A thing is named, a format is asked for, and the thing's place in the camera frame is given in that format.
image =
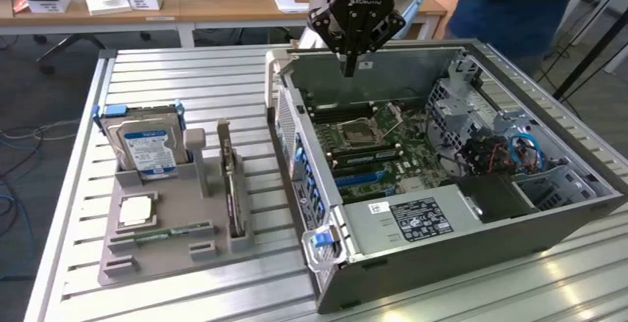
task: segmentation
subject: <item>person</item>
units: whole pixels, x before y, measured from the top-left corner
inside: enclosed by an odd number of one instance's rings
[[[533,75],[569,0],[458,0],[445,38],[477,38]]]

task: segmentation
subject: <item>robotic arm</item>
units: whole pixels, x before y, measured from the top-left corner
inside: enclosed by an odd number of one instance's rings
[[[327,0],[309,11],[307,27],[319,35],[351,77],[358,56],[374,52],[405,26],[394,0]]]

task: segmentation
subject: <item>aluminum slotted table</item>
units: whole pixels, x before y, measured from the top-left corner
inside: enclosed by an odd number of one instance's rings
[[[263,54],[283,47],[102,52],[25,320],[626,321],[628,206],[538,255],[351,310],[315,314],[314,290],[265,123]],[[514,106],[509,95],[495,92],[497,87],[485,85],[483,89],[503,109]],[[628,180],[628,161],[531,83],[526,92]],[[217,119],[230,120],[231,142],[243,156],[254,242],[273,253],[205,271],[99,287],[95,277],[114,159],[90,121],[90,108],[121,103],[150,106],[173,99],[183,102],[187,126],[205,128],[205,156],[218,152]]]

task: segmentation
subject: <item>motherboard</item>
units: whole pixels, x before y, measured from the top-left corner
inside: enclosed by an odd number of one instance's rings
[[[449,177],[418,107],[369,103],[310,117],[345,204],[438,187]]]

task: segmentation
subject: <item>wooden desk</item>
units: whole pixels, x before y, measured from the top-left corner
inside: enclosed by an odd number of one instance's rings
[[[303,26],[303,13],[282,13],[273,0],[163,0],[161,10],[138,10],[89,16],[83,1],[73,1],[65,13],[13,14],[14,0],[0,0],[0,35],[67,34],[175,30],[182,47],[193,47],[194,29]],[[423,0],[414,23],[419,38],[433,35],[446,10]]]

